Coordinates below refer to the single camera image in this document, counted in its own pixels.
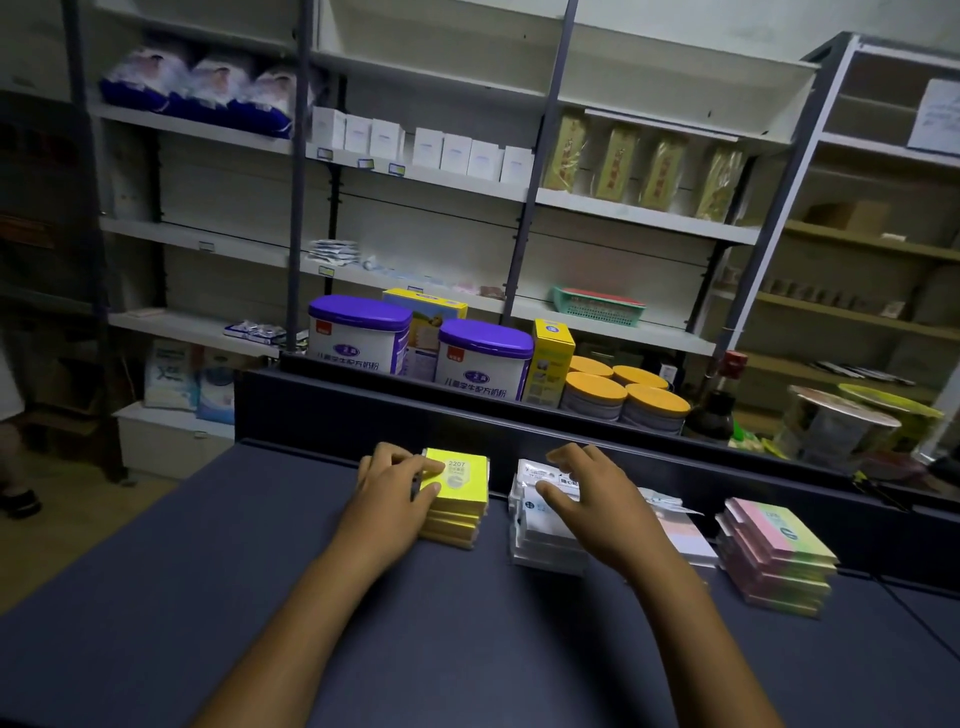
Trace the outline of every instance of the hand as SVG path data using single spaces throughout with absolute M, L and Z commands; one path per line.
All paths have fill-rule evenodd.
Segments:
M 537 492 L 595 558 L 627 576 L 644 555 L 676 553 L 636 485 L 599 448 L 569 443 L 546 459 L 580 482 L 580 502 L 545 480 Z
M 427 510 L 440 491 L 440 486 L 434 484 L 411 500 L 414 476 L 443 470 L 444 464 L 436 460 L 427 460 L 390 443 L 377 445 L 373 456 L 367 455 L 360 461 L 356 492 L 340 517 L 331 545 L 362 556 L 373 576 L 379 576 L 413 545 Z

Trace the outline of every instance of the stack of pink boxes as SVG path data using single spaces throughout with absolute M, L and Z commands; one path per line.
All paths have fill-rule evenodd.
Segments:
M 817 617 L 837 557 L 789 508 L 728 498 L 717 514 L 720 562 L 750 604 Z

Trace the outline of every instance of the plastic basket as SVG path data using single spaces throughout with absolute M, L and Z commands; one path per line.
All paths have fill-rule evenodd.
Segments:
M 561 313 L 583 316 L 585 319 L 634 327 L 646 308 L 643 303 L 620 296 L 607 296 L 578 288 L 553 287 L 553 304 Z

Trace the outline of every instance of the person's leg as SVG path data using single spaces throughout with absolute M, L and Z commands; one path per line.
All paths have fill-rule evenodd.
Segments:
M 40 512 L 36 494 L 27 487 L 20 462 L 20 433 L 9 423 L 0 423 L 0 510 L 12 519 L 26 519 Z

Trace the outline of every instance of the purple lid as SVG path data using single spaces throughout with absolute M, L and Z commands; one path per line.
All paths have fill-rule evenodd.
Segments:
M 468 352 L 529 359 L 534 355 L 534 339 L 515 328 L 487 324 L 471 319 L 450 319 L 440 327 L 440 340 Z
M 308 310 L 315 319 L 374 331 L 403 331 L 414 317 L 412 311 L 392 303 L 339 294 L 314 299 Z

